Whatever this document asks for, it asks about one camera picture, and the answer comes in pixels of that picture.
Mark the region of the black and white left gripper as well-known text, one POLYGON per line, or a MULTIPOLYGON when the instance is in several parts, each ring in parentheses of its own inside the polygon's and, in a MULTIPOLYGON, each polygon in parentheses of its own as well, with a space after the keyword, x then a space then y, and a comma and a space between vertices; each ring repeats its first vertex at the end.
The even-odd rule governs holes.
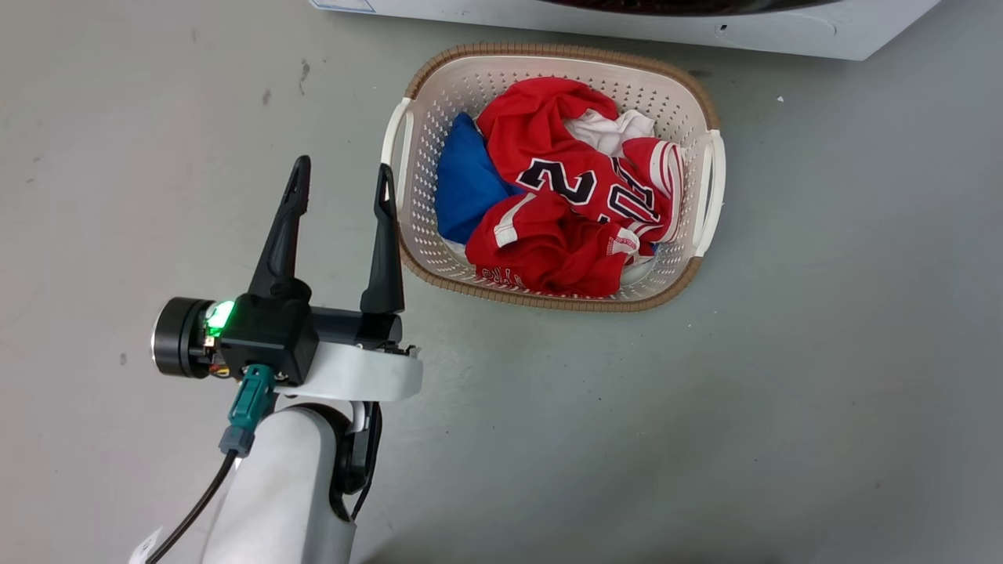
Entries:
POLYGON ((248 368, 261 364, 272 369, 280 394, 308 399, 399 401, 419 392, 423 364, 415 347, 404 346, 397 316, 405 310, 404 275, 390 165, 378 170, 377 228, 361 312, 312 307, 304 299, 306 286, 293 283, 310 178, 310 157, 298 157, 248 286, 250 294, 222 302, 178 297, 161 308, 153 329, 158 371, 240 381, 248 368), (272 296, 278 285, 283 286, 281 295, 272 296))

